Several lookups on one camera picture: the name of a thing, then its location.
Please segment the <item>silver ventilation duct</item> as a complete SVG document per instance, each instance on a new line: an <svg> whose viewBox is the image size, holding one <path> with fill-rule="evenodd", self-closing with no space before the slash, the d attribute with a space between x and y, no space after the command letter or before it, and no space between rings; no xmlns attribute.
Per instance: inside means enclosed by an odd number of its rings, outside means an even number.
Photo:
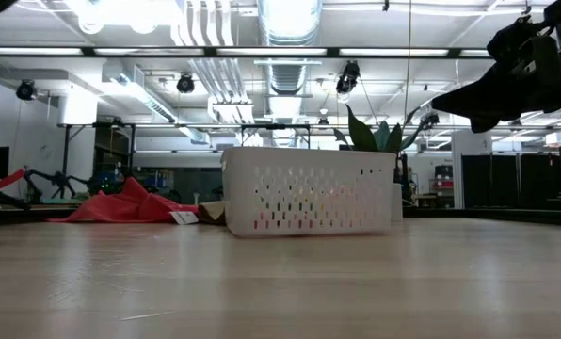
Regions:
<svg viewBox="0 0 561 339"><path fill-rule="evenodd" d="M258 0L265 46L310 46L317 41L322 0Z"/></svg>

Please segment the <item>white perforated plastic basket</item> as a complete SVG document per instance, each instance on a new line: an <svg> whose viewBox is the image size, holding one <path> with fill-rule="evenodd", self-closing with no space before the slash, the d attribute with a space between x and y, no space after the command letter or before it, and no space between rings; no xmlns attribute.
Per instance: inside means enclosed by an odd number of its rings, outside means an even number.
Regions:
<svg viewBox="0 0 561 339"><path fill-rule="evenodd" d="M227 226L240 237L385 232L394 160L392 153L230 148L221 155Z"/></svg>

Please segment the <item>red cloth with white tag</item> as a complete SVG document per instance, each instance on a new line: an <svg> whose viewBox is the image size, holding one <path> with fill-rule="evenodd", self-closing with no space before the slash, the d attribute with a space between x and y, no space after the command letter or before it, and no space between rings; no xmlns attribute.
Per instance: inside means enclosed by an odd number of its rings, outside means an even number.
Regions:
<svg viewBox="0 0 561 339"><path fill-rule="evenodd" d="M83 202L65 218L51 218L51 222L102 223L172 223L172 212L198 214L197 205L179 204L160 195L149 193L135 178L128 178L121 193L100 191Z"/></svg>

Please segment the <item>distant black robot arms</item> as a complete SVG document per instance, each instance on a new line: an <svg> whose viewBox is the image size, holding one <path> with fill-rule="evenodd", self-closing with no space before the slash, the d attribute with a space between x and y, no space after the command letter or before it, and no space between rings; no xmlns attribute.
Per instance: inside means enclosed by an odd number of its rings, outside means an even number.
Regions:
<svg viewBox="0 0 561 339"><path fill-rule="evenodd" d="M66 190L69 190L71 192L71 197L74 198L77 195L77 192L72 187L71 181L78 182L86 187L89 187L93 183L91 179L88 180L80 179L75 176L66 175L61 171L57 171L55 174L47 174L34 169L30 169L24 173L23 178L26 181L27 188L29 190L28 201L31 203L41 202L41 197L43 195L42 191L38 189L35 183L33 182L32 180L33 176L38 176L48 181L52 186L57 187L57 191L52 195L52 199L55 198L57 195L63 197L65 195Z"/></svg>

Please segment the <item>black shelving unit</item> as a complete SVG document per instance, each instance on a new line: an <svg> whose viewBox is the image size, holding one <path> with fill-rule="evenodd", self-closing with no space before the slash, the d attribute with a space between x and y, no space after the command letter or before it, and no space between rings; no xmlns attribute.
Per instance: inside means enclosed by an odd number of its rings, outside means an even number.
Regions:
<svg viewBox="0 0 561 339"><path fill-rule="evenodd" d="M132 175L136 153L137 129L131 123L105 123L94 125L93 174Z"/></svg>

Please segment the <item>black partition panels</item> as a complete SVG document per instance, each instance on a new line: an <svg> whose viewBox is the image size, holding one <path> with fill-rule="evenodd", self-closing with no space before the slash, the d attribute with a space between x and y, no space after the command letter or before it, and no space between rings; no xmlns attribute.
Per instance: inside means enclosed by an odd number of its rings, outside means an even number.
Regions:
<svg viewBox="0 0 561 339"><path fill-rule="evenodd" d="M553 153L463 155L461 167L466 209L551 209L561 189Z"/></svg>

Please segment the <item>green plant in white pot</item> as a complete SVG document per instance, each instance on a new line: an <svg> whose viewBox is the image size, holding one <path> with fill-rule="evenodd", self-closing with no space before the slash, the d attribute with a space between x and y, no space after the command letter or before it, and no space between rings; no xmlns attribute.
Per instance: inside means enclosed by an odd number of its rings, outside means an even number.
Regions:
<svg viewBox="0 0 561 339"><path fill-rule="evenodd" d="M317 220L330 228L379 232L392 224L396 160L415 135L402 139L403 128L386 122L376 132L348 112L353 146L339 151L320 188Z"/></svg>

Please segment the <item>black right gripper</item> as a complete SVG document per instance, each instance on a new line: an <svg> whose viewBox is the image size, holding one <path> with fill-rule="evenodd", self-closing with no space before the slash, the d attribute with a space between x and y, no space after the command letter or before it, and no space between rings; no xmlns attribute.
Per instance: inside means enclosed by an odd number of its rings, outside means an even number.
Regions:
<svg viewBox="0 0 561 339"><path fill-rule="evenodd" d="M561 109L561 0L543 10L540 23L524 15L499 30L487 51L495 65L477 81L433 99L433 109L469 118L475 134L523 112Z"/></svg>

